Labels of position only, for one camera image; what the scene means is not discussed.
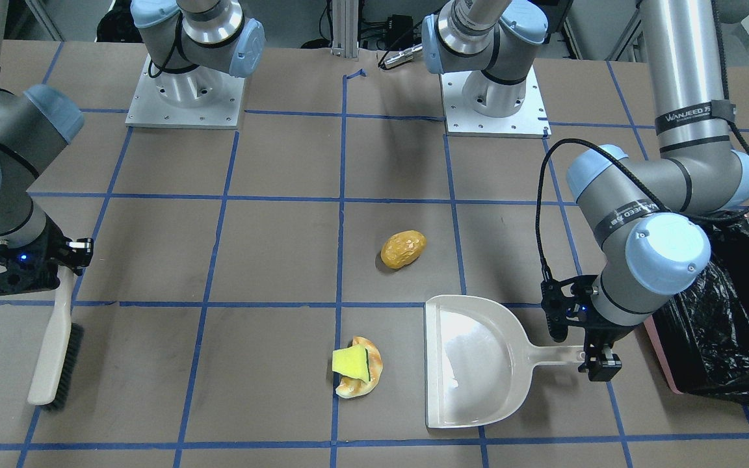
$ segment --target yellow sponge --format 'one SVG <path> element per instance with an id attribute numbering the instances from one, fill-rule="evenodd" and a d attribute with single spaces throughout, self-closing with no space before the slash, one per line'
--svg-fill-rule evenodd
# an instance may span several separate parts
<path id="1" fill-rule="evenodd" d="M 371 382 L 369 350 L 362 344 L 335 350 L 331 354 L 331 371 L 353 379 L 363 380 L 363 382 Z"/>

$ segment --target dustpan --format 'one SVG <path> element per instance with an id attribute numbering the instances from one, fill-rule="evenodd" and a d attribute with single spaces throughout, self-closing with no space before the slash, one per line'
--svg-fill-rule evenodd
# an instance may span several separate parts
<path id="1" fill-rule="evenodd" d="M 504 305 L 443 295 L 425 304 L 427 426 L 496 423 L 522 406 L 537 365 L 580 364 L 582 346 L 535 346 Z"/>

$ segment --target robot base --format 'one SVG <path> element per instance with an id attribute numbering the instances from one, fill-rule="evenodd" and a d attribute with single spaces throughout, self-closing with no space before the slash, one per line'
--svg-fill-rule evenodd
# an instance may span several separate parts
<path id="1" fill-rule="evenodd" d="M 522 109 L 508 118 L 491 118 L 472 109 L 461 93 L 470 73 L 458 71 L 441 75 L 447 134 L 458 137 L 515 138 L 542 138 L 551 134 L 533 68 L 528 73 L 528 95 L 522 103 Z"/>
<path id="2" fill-rule="evenodd" d="M 212 99 L 199 107 L 178 107 L 160 96 L 155 80 L 148 76 L 149 57 L 137 82 L 135 95 L 125 116 L 128 127 L 146 128 L 207 128 L 238 130 L 244 103 L 244 78 L 231 77 L 216 70 L 220 75 L 221 89 Z"/>

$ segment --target trash bag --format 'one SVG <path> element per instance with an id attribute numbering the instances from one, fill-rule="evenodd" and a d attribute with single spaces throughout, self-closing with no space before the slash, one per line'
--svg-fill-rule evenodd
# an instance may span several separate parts
<path id="1" fill-rule="evenodd" d="M 143 42 L 131 17 L 131 0 L 116 0 L 100 20 L 98 42 Z"/>
<path id="2" fill-rule="evenodd" d="M 710 265 L 654 325 L 678 390 L 749 406 L 749 218 L 704 230 Z"/>

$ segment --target brush handle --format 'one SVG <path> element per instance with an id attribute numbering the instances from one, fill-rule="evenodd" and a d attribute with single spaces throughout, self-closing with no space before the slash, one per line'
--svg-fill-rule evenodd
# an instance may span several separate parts
<path id="1" fill-rule="evenodd" d="M 65 364 L 68 350 L 68 337 L 71 335 L 74 273 L 61 266 L 57 275 L 60 285 L 54 295 L 54 310 L 45 327 L 42 348 L 39 349 L 39 358 L 36 359 L 36 368 L 33 370 L 31 390 L 27 393 L 27 402 L 35 406 L 47 405 L 57 396 L 62 365 Z"/>

